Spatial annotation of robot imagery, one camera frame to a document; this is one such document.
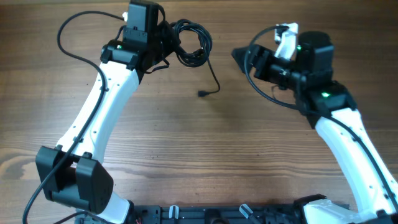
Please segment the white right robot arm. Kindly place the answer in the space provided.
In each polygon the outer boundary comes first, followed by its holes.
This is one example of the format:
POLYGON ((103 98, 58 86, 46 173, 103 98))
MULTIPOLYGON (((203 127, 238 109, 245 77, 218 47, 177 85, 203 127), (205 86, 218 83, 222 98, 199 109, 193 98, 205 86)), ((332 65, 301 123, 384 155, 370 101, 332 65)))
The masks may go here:
POLYGON ((293 34, 273 27, 286 55, 258 45, 236 48, 231 55, 249 82, 259 79, 291 90, 299 111, 326 142, 351 187, 357 211, 335 205, 324 195, 294 202, 298 223, 396 223, 397 181, 373 146, 357 104, 348 89, 333 79, 334 46, 328 34, 293 34))

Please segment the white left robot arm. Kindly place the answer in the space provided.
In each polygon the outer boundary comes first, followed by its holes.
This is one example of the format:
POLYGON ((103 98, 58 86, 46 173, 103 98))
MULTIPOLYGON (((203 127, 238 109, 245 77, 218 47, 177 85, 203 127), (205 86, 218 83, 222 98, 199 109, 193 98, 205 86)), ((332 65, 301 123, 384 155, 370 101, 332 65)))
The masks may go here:
POLYGON ((114 192, 103 167, 104 152, 116 121, 146 74, 169 66, 178 39, 161 5, 131 1, 125 24, 101 50, 95 84, 78 116, 53 148, 41 147, 35 163, 39 192, 102 223, 127 223, 134 206, 114 192))

